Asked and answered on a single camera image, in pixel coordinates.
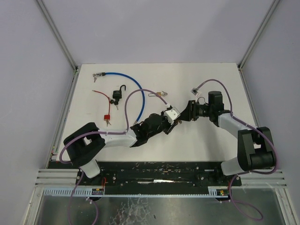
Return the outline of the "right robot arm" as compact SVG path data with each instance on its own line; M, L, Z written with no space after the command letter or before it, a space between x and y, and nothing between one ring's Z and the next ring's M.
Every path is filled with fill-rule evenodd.
M221 163L224 175L259 172L260 169L275 168L277 157L270 129L253 127L235 117L224 108L220 91L208 93L208 103L200 104L190 100L180 113L181 121L196 121L200 117L209 118L215 126L237 138L237 156Z

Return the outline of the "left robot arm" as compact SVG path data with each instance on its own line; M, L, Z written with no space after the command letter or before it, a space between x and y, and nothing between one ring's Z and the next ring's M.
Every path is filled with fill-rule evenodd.
M96 155L103 148L110 147L139 147L147 143L153 136L164 132L169 134L180 113L174 109L153 113L139 124L131 126L128 131L99 130L94 122L90 122L64 140L70 163L81 169L88 178L100 174Z

